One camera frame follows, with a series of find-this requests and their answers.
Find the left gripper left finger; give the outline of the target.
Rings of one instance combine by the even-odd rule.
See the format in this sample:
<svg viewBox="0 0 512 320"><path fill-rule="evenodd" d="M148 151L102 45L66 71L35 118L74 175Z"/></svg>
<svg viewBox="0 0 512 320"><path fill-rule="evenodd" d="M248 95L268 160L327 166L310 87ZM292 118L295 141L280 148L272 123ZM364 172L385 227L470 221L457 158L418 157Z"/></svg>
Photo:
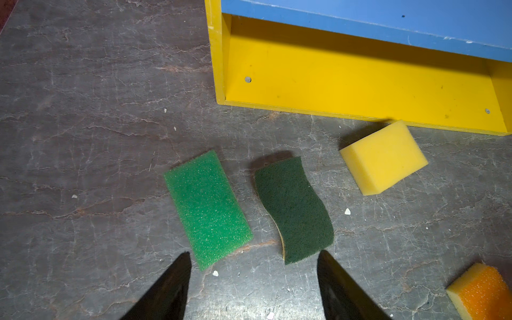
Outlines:
<svg viewBox="0 0 512 320"><path fill-rule="evenodd" d="M190 277L190 253L184 252L121 319L184 319Z"/></svg>

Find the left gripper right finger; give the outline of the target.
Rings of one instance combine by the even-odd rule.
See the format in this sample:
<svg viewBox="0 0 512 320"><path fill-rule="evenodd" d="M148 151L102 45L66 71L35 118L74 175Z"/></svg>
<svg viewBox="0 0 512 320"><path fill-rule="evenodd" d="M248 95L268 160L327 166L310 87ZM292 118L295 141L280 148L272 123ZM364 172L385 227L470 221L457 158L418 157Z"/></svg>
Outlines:
<svg viewBox="0 0 512 320"><path fill-rule="evenodd" d="M326 250L317 259L317 278L326 319L389 319Z"/></svg>

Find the orange sponge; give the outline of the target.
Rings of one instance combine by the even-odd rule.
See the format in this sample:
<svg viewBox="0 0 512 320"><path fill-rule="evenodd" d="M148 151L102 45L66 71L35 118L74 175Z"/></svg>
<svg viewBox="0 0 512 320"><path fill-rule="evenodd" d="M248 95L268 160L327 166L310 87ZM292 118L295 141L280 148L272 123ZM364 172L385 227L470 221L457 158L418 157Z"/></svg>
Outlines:
<svg viewBox="0 0 512 320"><path fill-rule="evenodd" d="M511 290L495 267L473 264L446 292L462 319L511 319Z"/></svg>

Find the yellow sponge back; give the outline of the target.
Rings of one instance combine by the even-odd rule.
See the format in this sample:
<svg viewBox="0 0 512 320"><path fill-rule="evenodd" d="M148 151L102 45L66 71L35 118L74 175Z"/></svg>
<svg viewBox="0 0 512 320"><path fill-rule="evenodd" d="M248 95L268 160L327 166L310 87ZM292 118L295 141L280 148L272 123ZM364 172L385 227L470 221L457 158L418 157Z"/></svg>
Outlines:
<svg viewBox="0 0 512 320"><path fill-rule="evenodd" d="M377 195L428 165L403 121L396 121L340 150L364 196Z"/></svg>

